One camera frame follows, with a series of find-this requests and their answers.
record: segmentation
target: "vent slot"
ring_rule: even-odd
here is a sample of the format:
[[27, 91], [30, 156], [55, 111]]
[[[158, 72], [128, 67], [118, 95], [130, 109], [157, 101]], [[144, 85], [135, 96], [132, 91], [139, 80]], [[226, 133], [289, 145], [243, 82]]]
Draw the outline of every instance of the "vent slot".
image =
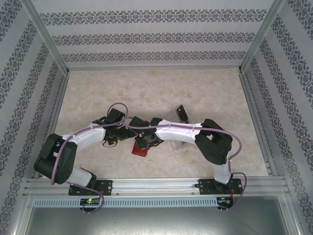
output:
[[[79, 198], [52, 199], [40, 198], [34, 203], [35, 208], [77, 208]], [[162, 207], [216, 207], [216, 197], [199, 198], [105, 198], [106, 208], [162, 208]]]

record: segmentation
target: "red block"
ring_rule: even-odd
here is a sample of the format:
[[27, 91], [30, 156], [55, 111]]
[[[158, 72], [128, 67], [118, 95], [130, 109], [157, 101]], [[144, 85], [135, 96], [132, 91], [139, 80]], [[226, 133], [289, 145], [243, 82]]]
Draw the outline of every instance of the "red block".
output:
[[138, 155], [138, 156], [141, 156], [141, 157], [145, 157], [145, 156], [147, 156], [147, 153], [148, 153], [149, 149], [150, 148], [147, 148], [145, 150], [140, 151], [139, 148], [138, 148], [137, 143], [135, 142], [132, 154], [135, 154], [135, 155]]

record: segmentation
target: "metal frame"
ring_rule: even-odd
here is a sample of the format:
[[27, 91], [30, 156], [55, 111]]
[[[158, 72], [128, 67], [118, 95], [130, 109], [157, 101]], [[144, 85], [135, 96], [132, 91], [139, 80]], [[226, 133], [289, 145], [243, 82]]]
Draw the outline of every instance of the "metal frame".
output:
[[[144, 199], [192, 197], [196, 199], [220, 196], [200, 195], [199, 189], [193, 187], [194, 184], [198, 183], [198, 179], [199, 178], [110, 179], [113, 180], [112, 195], [106, 196], [106, 198]], [[69, 196], [67, 192], [67, 184], [51, 186], [49, 179], [27, 180], [22, 202], [11, 234], [25, 234], [34, 202], [38, 198], [88, 198], [87, 196]], [[285, 177], [248, 177], [244, 197], [247, 196], [277, 196], [289, 234], [303, 234]]]
[[104, 71], [104, 70], [196, 70], [196, 69], [233, 69], [238, 65], [186, 65], [186, 66], [116, 66], [116, 67], [74, 67], [70, 71]]
[[48, 134], [49, 135], [54, 133], [55, 128], [57, 126], [57, 122], [58, 122], [59, 114], [60, 114], [60, 111], [61, 111], [63, 99], [64, 99], [65, 92], [66, 92], [66, 89], [67, 89], [67, 83], [68, 83], [68, 79], [69, 79], [69, 76], [70, 76], [70, 72], [68, 72], [68, 74], [66, 74], [64, 76], [65, 77], [64, 77], [64, 79], [62, 81], [61, 90], [60, 90], [60, 93], [59, 93], [57, 104], [55, 106], [55, 109], [54, 109], [54, 112], [53, 112], [53, 116], [51, 118], [50, 126], [49, 126], [49, 129], [48, 129]]
[[274, 0], [272, 6], [268, 10], [257, 34], [255, 35], [248, 51], [245, 54], [245, 57], [240, 65], [242, 71], [246, 71], [252, 58], [254, 57], [257, 49], [262, 43], [266, 33], [268, 32], [271, 24], [273, 23], [275, 17], [277, 16], [280, 8], [283, 6], [285, 0]]
[[34, 3], [32, 0], [21, 0], [21, 4], [26, 10], [28, 16], [32, 20], [34, 26], [36, 27], [37, 31], [39, 32], [42, 40], [46, 44], [47, 48], [49, 49], [49, 52], [52, 54], [54, 60], [56, 61], [59, 68], [62, 70], [63, 74], [67, 74], [68, 67], [59, 52], [57, 46], [55, 45], [52, 36], [50, 35], [46, 25], [44, 24], [42, 18], [40, 17], [40, 14], [38, 13], [36, 7], [34, 6]]
[[266, 140], [266, 137], [265, 137], [265, 134], [264, 134], [264, 131], [262, 128], [262, 124], [261, 124], [260, 117], [258, 115], [258, 111], [257, 111], [255, 103], [253, 101], [252, 93], [251, 93], [250, 87], [248, 85], [246, 75], [244, 72], [241, 72], [240, 70], [238, 71], [238, 75], [240, 78], [241, 85], [243, 87], [243, 91], [244, 91], [244, 94], [246, 97], [246, 102], [247, 102], [247, 105], [248, 105], [248, 108], [250, 111], [252, 123], [254, 125], [254, 129], [255, 129], [259, 144], [260, 144], [260, 148], [261, 148], [261, 152], [262, 152], [265, 164], [267, 166], [267, 169], [268, 169], [268, 167], [270, 169], [270, 171], [268, 171], [268, 173], [269, 173], [269, 175], [272, 175], [272, 176], [278, 175], [278, 173], [276, 171], [275, 164], [274, 164], [273, 157], [272, 157], [270, 150], [269, 150], [268, 142]]

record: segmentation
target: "wall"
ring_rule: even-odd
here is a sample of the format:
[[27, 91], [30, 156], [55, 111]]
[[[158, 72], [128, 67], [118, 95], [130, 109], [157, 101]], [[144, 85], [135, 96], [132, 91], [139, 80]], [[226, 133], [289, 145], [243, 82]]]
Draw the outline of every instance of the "wall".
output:
[[48, 132], [63, 74], [21, 3], [0, 2], [0, 235]]
[[238, 66], [273, 0], [34, 0], [70, 69]]
[[313, 1], [284, 3], [246, 71], [270, 151], [313, 233]]

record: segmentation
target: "marble floor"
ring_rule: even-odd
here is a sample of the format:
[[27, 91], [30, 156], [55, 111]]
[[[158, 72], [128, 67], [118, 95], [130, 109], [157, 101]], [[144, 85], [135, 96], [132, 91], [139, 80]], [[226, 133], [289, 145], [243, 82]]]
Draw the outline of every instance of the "marble floor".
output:
[[[148, 121], [167, 118], [183, 104], [192, 123], [213, 119], [242, 140], [243, 150], [232, 161], [234, 171], [268, 175], [236, 69], [73, 71], [55, 133], [87, 127], [106, 116], [115, 102], [125, 103], [129, 116]], [[116, 108], [124, 111], [122, 106]], [[134, 139], [119, 141], [114, 148], [96, 143], [76, 155], [75, 166], [98, 178], [213, 176], [211, 163], [195, 145], [172, 151], [165, 141], [146, 157], [131, 154], [133, 145]], [[234, 140], [231, 153], [237, 149]]]

